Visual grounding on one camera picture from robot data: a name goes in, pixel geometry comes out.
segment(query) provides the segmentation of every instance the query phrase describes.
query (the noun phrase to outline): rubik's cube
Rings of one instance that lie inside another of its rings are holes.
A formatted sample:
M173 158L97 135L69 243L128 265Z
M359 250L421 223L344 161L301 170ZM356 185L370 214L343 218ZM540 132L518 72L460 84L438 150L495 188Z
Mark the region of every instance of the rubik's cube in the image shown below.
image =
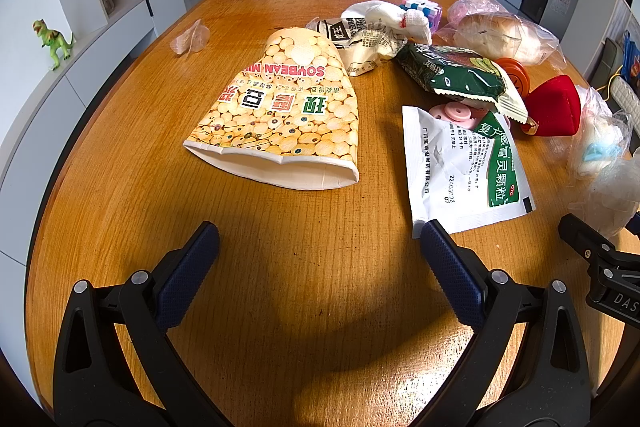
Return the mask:
M438 3L429 0L402 0L402 2L404 4L401 4L400 7L403 10L422 10L422 13L429 20L429 28L432 33L438 30L442 15L442 8Z

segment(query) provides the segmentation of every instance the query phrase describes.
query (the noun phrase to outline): metal screw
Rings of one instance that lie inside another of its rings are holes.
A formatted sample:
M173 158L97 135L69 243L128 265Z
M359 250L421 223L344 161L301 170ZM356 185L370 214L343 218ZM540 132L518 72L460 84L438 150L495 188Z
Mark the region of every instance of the metal screw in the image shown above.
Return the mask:
M493 279L498 284L506 284L506 282L509 280L509 276L502 270L496 270L495 272L491 273L491 279Z
M147 279L149 279L149 274L144 270L137 271L131 276L131 282L133 284L142 284L146 282Z
M87 281L82 280L82 281L78 281L76 284L74 284L74 292L76 293L82 293L84 290L87 289L89 285L87 284Z
M553 281L551 283L551 286L553 287L554 290L556 290L558 293L564 293L566 292L566 286L564 285L564 283L562 281L559 281L558 279L556 279L555 281Z

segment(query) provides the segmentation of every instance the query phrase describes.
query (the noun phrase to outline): orange lid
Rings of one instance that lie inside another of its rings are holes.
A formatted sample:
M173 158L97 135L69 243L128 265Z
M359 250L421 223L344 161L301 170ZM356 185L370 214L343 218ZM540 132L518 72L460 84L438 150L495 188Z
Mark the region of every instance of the orange lid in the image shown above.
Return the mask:
M530 82L529 75L524 66L514 58L503 57L495 61L511 79L520 96L524 99L529 94Z

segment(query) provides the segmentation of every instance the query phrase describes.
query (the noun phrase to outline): vase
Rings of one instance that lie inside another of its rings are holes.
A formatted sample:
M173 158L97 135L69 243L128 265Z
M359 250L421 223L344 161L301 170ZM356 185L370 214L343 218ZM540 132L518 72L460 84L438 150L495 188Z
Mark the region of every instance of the vase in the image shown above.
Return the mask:
M104 4L104 9L107 12L107 15L110 14L115 8L113 0L102 0L102 4Z

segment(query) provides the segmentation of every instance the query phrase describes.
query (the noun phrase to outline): white sachet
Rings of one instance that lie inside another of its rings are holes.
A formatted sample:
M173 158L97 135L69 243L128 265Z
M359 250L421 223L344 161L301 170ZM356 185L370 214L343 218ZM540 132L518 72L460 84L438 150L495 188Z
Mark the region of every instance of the white sachet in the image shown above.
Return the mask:
M414 239L431 219L455 233L535 210L502 115L489 113L474 132L403 106L402 125Z

